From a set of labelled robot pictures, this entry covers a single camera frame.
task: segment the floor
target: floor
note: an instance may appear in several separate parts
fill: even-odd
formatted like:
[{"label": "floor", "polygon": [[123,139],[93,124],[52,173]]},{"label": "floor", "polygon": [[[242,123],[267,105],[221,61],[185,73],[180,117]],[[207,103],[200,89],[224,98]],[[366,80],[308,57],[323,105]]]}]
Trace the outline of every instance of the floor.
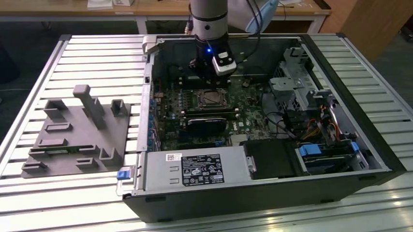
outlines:
[{"label": "floor", "polygon": [[[183,22],[148,22],[148,33],[181,33]],[[20,78],[0,85],[0,141],[8,132],[61,34],[136,34],[133,22],[0,23],[0,42],[20,69]],[[374,66],[413,106],[413,43],[395,36]]]}]

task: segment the wooden cabinet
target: wooden cabinet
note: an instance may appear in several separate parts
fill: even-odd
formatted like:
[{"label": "wooden cabinet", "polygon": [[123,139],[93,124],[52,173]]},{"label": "wooden cabinet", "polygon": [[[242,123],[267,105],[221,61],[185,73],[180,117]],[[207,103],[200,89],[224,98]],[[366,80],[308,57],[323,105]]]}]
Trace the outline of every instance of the wooden cabinet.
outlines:
[{"label": "wooden cabinet", "polygon": [[342,32],[374,61],[413,14],[413,0],[324,0],[331,15],[320,33]]}]

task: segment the wooden desk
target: wooden desk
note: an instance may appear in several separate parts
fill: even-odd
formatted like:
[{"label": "wooden desk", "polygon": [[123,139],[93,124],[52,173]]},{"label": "wooden desk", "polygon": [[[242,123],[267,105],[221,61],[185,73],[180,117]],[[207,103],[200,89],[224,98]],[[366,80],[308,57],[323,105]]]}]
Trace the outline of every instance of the wooden desk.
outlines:
[{"label": "wooden desk", "polygon": [[[145,21],[187,20],[187,3],[188,0],[135,0],[131,7],[88,11],[86,0],[0,0],[0,21],[135,21],[139,33],[147,34]],[[279,7],[272,20],[311,21],[308,33],[318,33],[328,14],[330,10],[304,0],[284,11]]]}]

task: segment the table leg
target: table leg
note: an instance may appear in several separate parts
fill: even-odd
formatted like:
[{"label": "table leg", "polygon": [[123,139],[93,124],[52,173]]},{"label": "table leg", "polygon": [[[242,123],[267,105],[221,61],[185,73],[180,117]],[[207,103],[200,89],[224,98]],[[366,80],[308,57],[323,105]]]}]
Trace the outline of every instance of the table leg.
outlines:
[{"label": "table leg", "polygon": [[145,35],[148,33],[147,18],[145,17],[136,17],[136,25],[137,25],[139,34]]},{"label": "table leg", "polygon": [[323,24],[324,21],[324,15],[318,15],[315,16],[314,21],[311,22],[311,25],[308,27],[307,33],[308,34],[316,34],[319,32],[320,26]]},{"label": "table leg", "polygon": [[50,30],[52,29],[52,23],[50,22],[41,22],[41,26],[44,30]]}]

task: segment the white sticker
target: white sticker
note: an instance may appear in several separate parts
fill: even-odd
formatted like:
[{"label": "white sticker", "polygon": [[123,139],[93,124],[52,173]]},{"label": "white sticker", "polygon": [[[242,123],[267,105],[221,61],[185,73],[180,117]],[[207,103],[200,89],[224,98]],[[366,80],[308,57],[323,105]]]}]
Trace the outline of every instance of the white sticker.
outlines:
[{"label": "white sticker", "polygon": [[132,15],[133,12],[115,12],[115,15]]},{"label": "white sticker", "polygon": [[216,180],[216,179],[221,179],[223,178],[223,175],[212,175],[212,176],[209,176],[211,178],[211,180],[213,179],[213,180]]},{"label": "white sticker", "polygon": [[180,161],[181,153],[167,154],[167,161]]}]

